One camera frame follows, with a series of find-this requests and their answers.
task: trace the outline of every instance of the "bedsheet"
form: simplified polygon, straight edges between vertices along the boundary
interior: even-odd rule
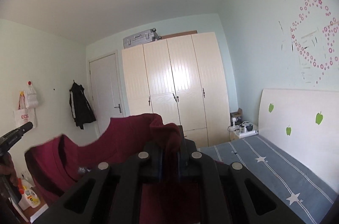
[[[320,223],[338,196],[310,169],[259,135],[198,150],[228,165],[241,162],[307,224]]]

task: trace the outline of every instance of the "hand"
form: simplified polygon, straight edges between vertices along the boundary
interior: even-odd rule
[[[4,155],[3,160],[5,163],[0,164],[0,174],[10,175],[11,176],[10,181],[12,182],[14,186],[17,187],[18,178],[17,178],[17,173],[15,172],[15,169],[14,169],[14,164],[13,164],[11,155],[7,152]]]

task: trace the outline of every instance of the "cream wardrobe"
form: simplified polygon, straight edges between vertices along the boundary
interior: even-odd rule
[[[197,147],[229,141],[226,80],[214,33],[149,42],[122,51],[131,115],[157,113],[182,125]]]

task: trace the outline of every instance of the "jacket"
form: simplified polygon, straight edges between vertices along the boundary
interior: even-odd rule
[[[82,85],[73,83],[69,90],[69,105],[72,108],[73,119],[80,129],[84,129],[83,124],[96,121],[92,108],[87,101]]]

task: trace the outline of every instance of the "star pattern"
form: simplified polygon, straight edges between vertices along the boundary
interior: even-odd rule
[[[265,157],[259,156],[259,158],[255,158],[257,160],[257,163],[259,162],[265,162]]]
[[[299,199],[298,199],[299,194],[300,194],[300,193],[298,193],[298,194],[295,195],[294,193],[292,193],[291,196],[290,196],[289,198],[286,198],[286,200],[289,201],[289,205],[290,205],[290,206],[292,205],[293,202],[298,202],[298,201],[299,201]]]

